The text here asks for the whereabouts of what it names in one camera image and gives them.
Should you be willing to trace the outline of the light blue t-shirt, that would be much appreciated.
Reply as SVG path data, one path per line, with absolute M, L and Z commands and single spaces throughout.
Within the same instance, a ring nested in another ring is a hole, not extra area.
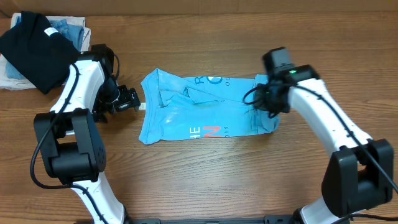
M 145 116 L 139 140 L 158 141 L 229 138 L 269 134 L 280 123 L 268 112 L 243 101 L 267 83 L 267 76 L 252 79 L 229 77 L 178 77 L 159 68 L 143 79 Z

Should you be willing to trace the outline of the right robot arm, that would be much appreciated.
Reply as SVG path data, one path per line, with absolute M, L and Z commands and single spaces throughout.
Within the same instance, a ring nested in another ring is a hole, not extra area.
M 324 145 L 330 160 L 322 195 L 291 215 L 267 215 L 265 223 L 349 223 L 365 210 L 389 203 L 397 192 L 394 149 L 374 140 L 349 118 L 311 65 L 296 66 L 284 47 L 264 54 L 269 77 L 258 84 L 252 104 L 270 118 L 297 111 Z

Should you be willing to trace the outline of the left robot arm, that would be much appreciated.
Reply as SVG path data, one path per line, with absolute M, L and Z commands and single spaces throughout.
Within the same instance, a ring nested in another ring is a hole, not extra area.
M 105 44 L 81 52 L 58 101 L 48 113 L 37 114 L 38 144 L 30 177 L 42 189 L 71 189 L 85 204 L 93 223 L 132 223 L 105 176 L 106 149 L 96 126 L 107 114 L 141 102 L 133 88 L 119 85 L 119 58 Z

